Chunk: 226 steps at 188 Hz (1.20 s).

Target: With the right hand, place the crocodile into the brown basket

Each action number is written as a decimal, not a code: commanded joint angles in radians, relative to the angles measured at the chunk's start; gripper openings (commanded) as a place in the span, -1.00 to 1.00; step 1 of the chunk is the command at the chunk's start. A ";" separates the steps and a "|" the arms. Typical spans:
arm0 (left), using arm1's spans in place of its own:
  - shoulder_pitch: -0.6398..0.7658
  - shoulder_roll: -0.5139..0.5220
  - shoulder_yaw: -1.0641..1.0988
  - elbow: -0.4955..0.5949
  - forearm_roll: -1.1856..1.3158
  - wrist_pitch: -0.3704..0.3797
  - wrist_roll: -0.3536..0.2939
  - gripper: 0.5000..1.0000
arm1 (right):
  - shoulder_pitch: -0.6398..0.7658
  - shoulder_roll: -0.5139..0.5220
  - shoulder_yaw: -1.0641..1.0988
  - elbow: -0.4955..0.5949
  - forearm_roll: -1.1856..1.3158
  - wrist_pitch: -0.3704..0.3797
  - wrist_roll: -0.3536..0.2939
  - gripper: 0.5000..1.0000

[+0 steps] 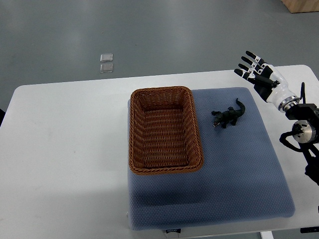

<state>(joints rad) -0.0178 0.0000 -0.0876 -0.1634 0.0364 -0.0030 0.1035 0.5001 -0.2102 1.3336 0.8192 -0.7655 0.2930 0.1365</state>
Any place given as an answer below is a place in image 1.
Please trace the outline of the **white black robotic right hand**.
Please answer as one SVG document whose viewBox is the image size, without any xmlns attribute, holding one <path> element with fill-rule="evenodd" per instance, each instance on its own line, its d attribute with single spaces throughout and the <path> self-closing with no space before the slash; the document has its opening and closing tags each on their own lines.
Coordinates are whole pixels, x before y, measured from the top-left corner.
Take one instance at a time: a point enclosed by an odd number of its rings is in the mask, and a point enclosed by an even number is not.
<svg viewBox="0 0 319 239">
<path fill-rule="evenodd" d="M 272 103 L 279 111 L 286 112 L 297 105 L 300 99 L 290 91 L 288 82 L 271 64 L 256 54 L 246 51 L 241 59 L 247 65 L 239 64 L 234 72 L 254 85 L 254 90 L 267 103 Z"/>
</svg>

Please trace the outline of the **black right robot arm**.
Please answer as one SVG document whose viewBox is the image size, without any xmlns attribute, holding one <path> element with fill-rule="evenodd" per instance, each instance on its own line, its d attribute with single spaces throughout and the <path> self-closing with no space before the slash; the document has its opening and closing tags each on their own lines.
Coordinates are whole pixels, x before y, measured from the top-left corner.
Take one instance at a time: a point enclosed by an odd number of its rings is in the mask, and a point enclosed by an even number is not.
<svg viewBox="0 0 319 239">
<path fill-rule="evenodd" d="M 301 152 L 307 162 L 305 174 L 319 183 L 319 109 L 315 104 L 288 103 L 284 106 L 288 119 L 295 120 L 291 131 L 282 133 L 280 142 L 287 148 Z"/>
</svg>

